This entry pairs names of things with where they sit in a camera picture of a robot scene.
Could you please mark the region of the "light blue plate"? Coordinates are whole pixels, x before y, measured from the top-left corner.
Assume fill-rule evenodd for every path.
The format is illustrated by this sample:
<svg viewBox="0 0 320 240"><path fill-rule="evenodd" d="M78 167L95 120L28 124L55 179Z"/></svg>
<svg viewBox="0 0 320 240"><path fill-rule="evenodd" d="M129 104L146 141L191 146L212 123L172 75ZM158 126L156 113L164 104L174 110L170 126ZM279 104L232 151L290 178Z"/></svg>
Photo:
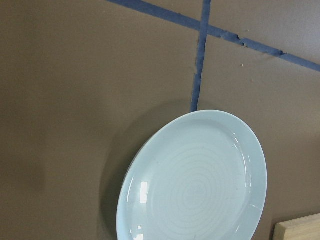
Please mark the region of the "light blue plate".
<svg viewBox="0 0 320 240"><path fill-rule="evenodd" d="M155 133L119 194L119 240L250 240L262 216L267 167L253 130L219 110L183 115Z"/></svg>

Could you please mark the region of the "wooden cutting board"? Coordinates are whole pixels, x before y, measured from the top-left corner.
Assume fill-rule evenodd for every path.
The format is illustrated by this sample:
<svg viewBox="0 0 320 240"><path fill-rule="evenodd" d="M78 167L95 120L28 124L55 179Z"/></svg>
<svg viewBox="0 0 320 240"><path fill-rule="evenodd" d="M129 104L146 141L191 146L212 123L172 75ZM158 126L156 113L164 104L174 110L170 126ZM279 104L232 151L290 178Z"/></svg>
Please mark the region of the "wooden cutting board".
<svg viewBox="0 0 320 240"><path fill-rule="evenodd" d="M284 222L274 227L273 240L319 240L320 214L309 215Z"/></svg>

